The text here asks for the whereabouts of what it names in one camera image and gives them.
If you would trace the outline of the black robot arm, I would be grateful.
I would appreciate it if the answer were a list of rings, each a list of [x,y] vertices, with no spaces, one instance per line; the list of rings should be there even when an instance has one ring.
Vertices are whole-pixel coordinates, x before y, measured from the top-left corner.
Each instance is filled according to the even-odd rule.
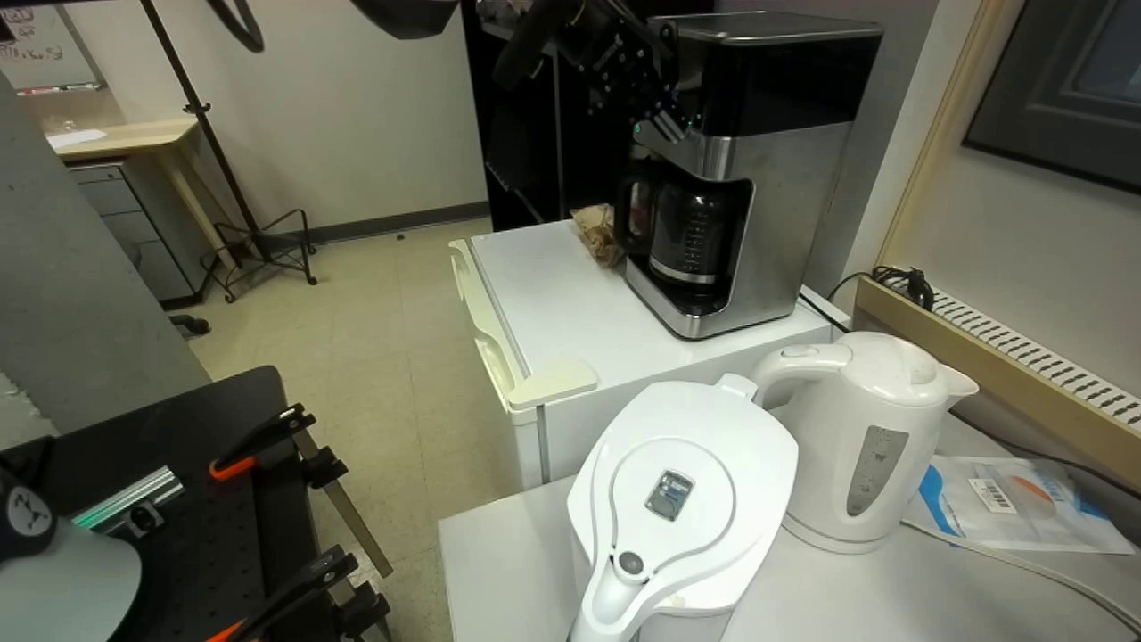
[[[394,39],[438,35],[459,0],[352,0]],[[669,52],[623,0],[532,0],[494,56],[491,81],[513,91],[552,52],[586,77],[592,104],[623,122],[649,122],[668,144],[686,138]]]

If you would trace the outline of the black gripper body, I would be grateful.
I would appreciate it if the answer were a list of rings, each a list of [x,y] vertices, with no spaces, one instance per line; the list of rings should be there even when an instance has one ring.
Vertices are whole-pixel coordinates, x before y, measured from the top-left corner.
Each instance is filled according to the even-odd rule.
[[[656,43],[623,0],[532,0],[513,25],[491,80],[513,91],[552,46],[581,72],[594,106],[663,106]]]

